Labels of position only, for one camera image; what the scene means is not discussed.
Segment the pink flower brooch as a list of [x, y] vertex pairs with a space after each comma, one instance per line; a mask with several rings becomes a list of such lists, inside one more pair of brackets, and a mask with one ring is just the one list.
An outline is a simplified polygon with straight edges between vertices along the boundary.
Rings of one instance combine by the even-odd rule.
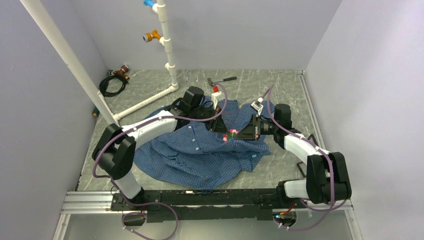
[[228, 142], [230, 139], [235, 138], [238, 135], [239, 131], [237, 131], [236, 129], [230, 129], [229, 132], [225, 133], [223, 135], [222, 140], [224, 142]]

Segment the blue checkered shirt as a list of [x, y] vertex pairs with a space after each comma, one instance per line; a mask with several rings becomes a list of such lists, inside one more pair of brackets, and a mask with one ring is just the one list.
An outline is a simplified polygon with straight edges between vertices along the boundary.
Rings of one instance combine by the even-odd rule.
[[196, 189], [214, 189], [240, 172], [252, 172], [270, 155], [265, 136], [258, 140], [223, 140], [223, 134], [192, 121], [138, 147], [134, 164], [150, 177]]

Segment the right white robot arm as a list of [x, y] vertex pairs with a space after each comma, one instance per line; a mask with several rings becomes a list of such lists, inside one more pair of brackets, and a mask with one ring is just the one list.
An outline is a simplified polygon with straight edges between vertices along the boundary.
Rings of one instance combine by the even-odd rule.
[[352, 188], [346, 160], [340, 152], [329, 152], [292, 127], [291, 108], [277, 104], [270, 117], [264, 117], [264, 106], [259, 101], [251, 104], [256, 111], [247, 126], [235, 135], [235, 139], [256, 141], [261, 136], [272, 136], [282, 149], [294, 154], [306, 165], [303, 179], [285, 180], [276, 187], [275, 200], [282, 207], [289, 207], [295, 199], [313, 204], [333, 204], [348, 200]]

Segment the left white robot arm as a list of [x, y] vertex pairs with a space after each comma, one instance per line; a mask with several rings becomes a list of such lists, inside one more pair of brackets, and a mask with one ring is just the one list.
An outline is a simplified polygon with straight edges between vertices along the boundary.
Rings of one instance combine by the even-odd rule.
[[106, 172], [104, 178], [110, 179], [122, 194], [124, 204], [131, 210], [139, 209], [145, 203], [145, 191], [132, 173], [135, 151], [139, 147], [190, 122], [204, 123], [212, 132], [227, 132], [221, 115], [227, 107], [228, 94], [222, 84], [217, 83], [214, 87], [219, 91], [211, 94], [210, 107], [204, 105], [204, 91], [191, 86], [183, 97], [152, 117], [122, 127], [115, 123], [108, 125], [92, 153], [92, 175], [99, 178], [96, 170], [100, 167]]

